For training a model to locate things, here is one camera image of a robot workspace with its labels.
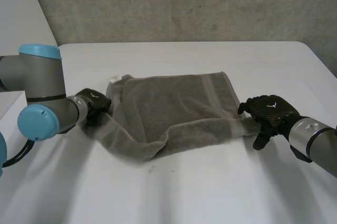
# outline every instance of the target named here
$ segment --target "logo on robotic hand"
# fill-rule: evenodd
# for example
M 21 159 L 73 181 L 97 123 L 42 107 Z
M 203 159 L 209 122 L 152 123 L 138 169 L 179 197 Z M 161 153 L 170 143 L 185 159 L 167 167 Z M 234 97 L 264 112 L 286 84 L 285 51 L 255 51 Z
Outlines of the logo on robotic hand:
M 95 96 L 93 93 L 90 93 L 93 98 L 99 98 L 99 96 Z
M 267 107 L 276 108 L 276 102 L 275 102 L 275 104 L 273 104 L 273 105 L 267 105 Z

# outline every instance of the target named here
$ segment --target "black cable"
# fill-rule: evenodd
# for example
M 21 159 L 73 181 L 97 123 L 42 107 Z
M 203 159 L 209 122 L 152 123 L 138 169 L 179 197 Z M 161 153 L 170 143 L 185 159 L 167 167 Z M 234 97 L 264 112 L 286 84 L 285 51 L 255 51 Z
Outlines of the black cable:
M 31 149 L 34 146 L 34 143 L 35 143 L 35 141 L 27 140 L 26 144 L 20 150 L 20 152 L 17 155 L 15 155 L 13 158 L 11 158 L 11 159 L 7 160 L 6 162 L 4 162 L 4 164 L 2 165 L 2 168 L 14 165 L 18 161 L 20 161 L 23 157 L 25 157 L 25 155 L 27 155 L 31 151 Z

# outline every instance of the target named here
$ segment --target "gray robot arm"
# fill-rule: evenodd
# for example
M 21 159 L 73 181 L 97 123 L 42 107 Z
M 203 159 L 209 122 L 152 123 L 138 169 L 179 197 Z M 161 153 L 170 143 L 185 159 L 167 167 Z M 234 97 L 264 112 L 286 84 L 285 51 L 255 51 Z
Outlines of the gray robot arm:
M 82 97 L 66 96 L 61 55 L 54 46 L 22 45 L 19 55 L 0 57 L 3 91 L 25 91 L 28 106 L 18 117 L 18 127 L 30 140 L 51 138 L 88 114 Z
M 299 119 L 291 127 L 289 143 L 305 157 L 337 177 L 337 135 L 334 128 L 312 118 Z

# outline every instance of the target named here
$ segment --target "gray towel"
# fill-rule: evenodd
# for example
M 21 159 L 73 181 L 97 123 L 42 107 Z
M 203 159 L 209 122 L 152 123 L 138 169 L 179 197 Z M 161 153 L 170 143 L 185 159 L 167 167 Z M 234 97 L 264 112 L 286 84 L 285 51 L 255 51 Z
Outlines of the gray towel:
M 146 161 L 229 139 L 258 134 L 252 118 L 237 114 L 239 101 L 225 73 L 127 75 L 109 84 L 112 100 L 95 126 L 83 130 L 110 153 Z

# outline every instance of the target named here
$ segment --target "gray concrete wall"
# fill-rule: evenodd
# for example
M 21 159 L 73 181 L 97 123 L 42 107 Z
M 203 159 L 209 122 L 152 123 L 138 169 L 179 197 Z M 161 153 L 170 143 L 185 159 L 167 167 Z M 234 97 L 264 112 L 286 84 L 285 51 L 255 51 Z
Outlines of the gray concrete wall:
M 39 0 L 59 45 L 300 41 L 337 74 L 337 0 Z

